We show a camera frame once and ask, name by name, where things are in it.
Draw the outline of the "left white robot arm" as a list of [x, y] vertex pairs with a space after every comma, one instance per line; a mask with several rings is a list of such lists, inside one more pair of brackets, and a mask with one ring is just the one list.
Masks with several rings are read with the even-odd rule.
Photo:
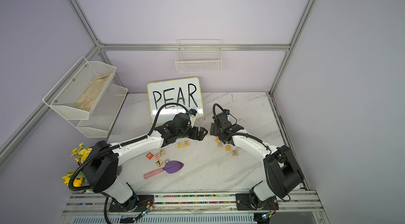
[[175, 143], [178, 139], [203, 140], [208, 131], [194, 126], [195, 115], [195, 110], [178, 113], [172, 120], [158, 127], [156, 116], [150, 131], [143, 136], [114, 144], [98, 142], [83, 164], [82, 172], [90, 190], [110, 196], [123, 205], [138, 202], [138, 196], [131, 186], [118, 178], [118, 167], [143, 153]]

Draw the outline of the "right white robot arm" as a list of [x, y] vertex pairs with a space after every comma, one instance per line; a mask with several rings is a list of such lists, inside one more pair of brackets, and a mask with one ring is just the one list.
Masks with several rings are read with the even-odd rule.
[[256, 210], [263, 209], [269, 199], [291, 200], [289, 193], [304, 180], [293, 151], [286, 145], [277, 147], [249, 134], [237, 123], [232, 124], [229, 116], [228, 110], [213, 115], [210, 135], [263, 162], [265, 180], [249, 190], [247, 206]]

